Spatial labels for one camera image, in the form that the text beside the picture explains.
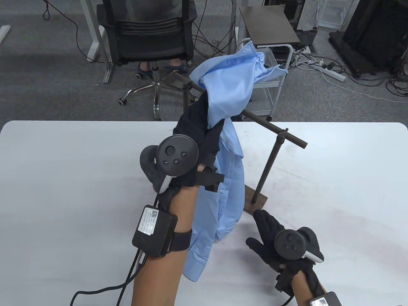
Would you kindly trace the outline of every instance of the chrome chair base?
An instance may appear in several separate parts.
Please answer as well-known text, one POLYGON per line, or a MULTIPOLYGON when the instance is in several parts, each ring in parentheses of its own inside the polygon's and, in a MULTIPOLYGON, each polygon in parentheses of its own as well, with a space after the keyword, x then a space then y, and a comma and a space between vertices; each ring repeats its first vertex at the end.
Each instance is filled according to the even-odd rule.
MULTIPOLYGON (((176 79, 178 80, 183 80, 185 79, 180 78, 180 72, 177 70, 173 70, 172 72, 170 72, 168 75, 166 75, 164 78, 160 78, 160 74, 159 74, 159 69, 157 67, 157 65, 155 65, 154 67, 151 68, 152 72, 153 72, 153 81, 150 84, 147 85, 143 85, 140 87, 135 87, 132 88, 130 90, 128 90, 126 92, 126 94, 121 97, 118 102, 120 105, 124 106, 127 104, 127 98, 139 91, 143 91, 145 89, 150 89, 153 88, 154 89, 154 99, 153 99, 153 114, 154 114, 154 118, 156 121, 163 121, 160 117, 160 93, 161 93, 161 89, 168 89, 168 90, 172 90, 172 91, 178 91, 178 92, 182 92, 183 88, 182 87, 177 87, 171 84, 166 84, 166 80, 170 80, 172 77, 176 77, 176 79)), ((190 100, 192 102, 194 102, 196 100, 196 97, 193 96, 191 93, 190 95, 190 100)))

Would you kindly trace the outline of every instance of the controller button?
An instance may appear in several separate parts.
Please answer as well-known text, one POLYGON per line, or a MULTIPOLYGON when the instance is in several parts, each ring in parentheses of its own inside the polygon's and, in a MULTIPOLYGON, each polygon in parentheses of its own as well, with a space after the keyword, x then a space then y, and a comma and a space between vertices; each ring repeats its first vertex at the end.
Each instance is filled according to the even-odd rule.
POLYGON ((176 149, 173 146, 168 146, 166 148, 166 154, 172 156, 176 152, 176 149))

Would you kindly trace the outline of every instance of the black glove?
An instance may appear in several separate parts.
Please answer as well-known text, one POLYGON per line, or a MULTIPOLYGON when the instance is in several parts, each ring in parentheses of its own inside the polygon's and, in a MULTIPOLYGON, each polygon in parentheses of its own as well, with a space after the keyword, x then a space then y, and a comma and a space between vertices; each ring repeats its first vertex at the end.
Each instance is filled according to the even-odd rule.
POLYGON ((303 271, 306 274, 306 278, 312 293, 317 296, 323 295, 324 291, 319 285, 317 276, 312 269, 315 262, 308 258, 287 260, 276 252, 275 237, 280 231, 285 229, 283 225, 281 225, 273 216, 264 210, 255 210, 253 212, 253 217, 264 244, 255 238, 248 238, 246 240, 246 244, 251 250, 255 251, 255 253, 257 253, 266 264, 279 273, 278 277, 276 278, 278 281, 276 284, 276 289, 278 291, 284 291, 292 297, 292 278, 299 273, 299 271, 303 271))
POLYGON ((173 134, 183 134, 192 138, 198 145, 199 156, 196 166, 188 173, 175 177, 172 184, 179 186, 203 185, 206 179, 211 181, 205 173, 211 172, 215 162, 215 156, 220 150, 220 134, 224 127, 224 119, 219 121, 213 128, 208 126, 208 94, 204 92, 198 101, 188 107, 181 115, 173 134), (198 165, 208 167, 204 174, 197 173, 198 165))

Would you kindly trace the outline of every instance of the qr code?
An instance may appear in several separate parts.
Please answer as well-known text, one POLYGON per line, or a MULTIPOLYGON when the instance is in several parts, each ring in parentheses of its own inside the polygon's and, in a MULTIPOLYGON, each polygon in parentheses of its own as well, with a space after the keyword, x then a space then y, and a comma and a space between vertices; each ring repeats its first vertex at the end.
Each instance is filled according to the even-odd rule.
POLYGON ((328 306, 326 299, 324 297, 317 299, 315 301, 312 301, 310 304, 312 306, 328 306))

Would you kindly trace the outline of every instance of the white power cable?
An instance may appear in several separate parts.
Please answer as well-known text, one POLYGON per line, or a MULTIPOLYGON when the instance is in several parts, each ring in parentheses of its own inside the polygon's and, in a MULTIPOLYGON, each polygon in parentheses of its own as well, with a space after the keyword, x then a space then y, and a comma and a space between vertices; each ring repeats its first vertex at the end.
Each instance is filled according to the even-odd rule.
POLYGON ((408 100, 407 100, 407 101, 394 101, 394 100, 389 100, 389 99, 385 99, 385 98, 378 98, 378 97, 374 97, 374 96, 372 96, 372 95, 367 95, 367 94, 365 94, 365 93, 359 93, 359 92, 357 92, 357 91, 354 91, 354 90, 351 90, 351 89, 348 89, 348 88, 345 88, 345 87, 336 85, 336 84, 330 82, 330 81, 325 77, 325 75, 322 73, 322 71, 317 68, 317 67, 320 68, 320 67, 323 66, 323 60, 321 60, 320 62, 317 62, 316 59, 315 59, 313 56, 309 55, 309 54, 308 54, 308 57, 310 58, 310 60, 308 60, 308 57, 306 57, 306 56, 303 54, 304 51, 305 51, 304 49, 301 49, 301 50, 299 50, 299 51, 295 51, 295 52, 294 52, 294 54, 295 54, 295 57, 293 58, 293 59, 294 59, 294 62, 289 66, 289 69, 288 69, 289 71, 290 71, 290 70, 293 70, 293 69, 296 68, 296 67, 299 68, 299 69, 301 69, 301 70, 305 70, 305 71, 318 70, 318 71, 321 73, 321 75, 323 76, 323 78, 324 78, 329 84, 332 84, 333 86, 336 86, 336 87, 338 87, 338 88, 347 90, 347 91, 349 91, 349 92, 356 93, 356 94, 358 94, 358 95, 364 95, 364 96, 366 96, 366 97, 370 97, 370 98, 373 98, 373 99, 388 101, 388 102, 395 102, 395 103, 407 103, 407 102, 408 102, 408 100), (301 67, 302 65, 308 66, 308 67, 310 67, 310 69, 303 68, 303 67, 301 67))
POLYGON ((385 99, 385 98, 373 97, 372 95, 367 95, 367 94, 365 94, 365 93, 359 93, 359 92, 357 92, 357 91, 354 91, 354 90, 351 90, 351 89, 348 89, 348 88, 341 87, 341 86, 339 86, 339 85, 333 84, 333 83, 330 82, 328 79, 326 79, 326 77, 324 76, 324 74, 323 74, 322 71, 320 71, 320 73, 322 74, 323 78, 324 78, 328 83, 330 83, 330 84, 332 84, 332 85, 334 85, 334 86, 336 86, 336 87, 338 87, 338 88, 341 88, 341 89, 347 90, 347 91, 349 91, 349 92, 352 92, 352 93, 357 93, 357 94, 359 94, 359 95, 364 95, 364 96, 366 96, 366 97, 370 97, 370 98, 378 99, 378 100, 384 100, 384 101, 388 101, 388 102, 395 102, 395 103, 407 103, 407 102, 408 102, 408 101, 394 101, 394 100, 388 100, 388 99, 385 99))

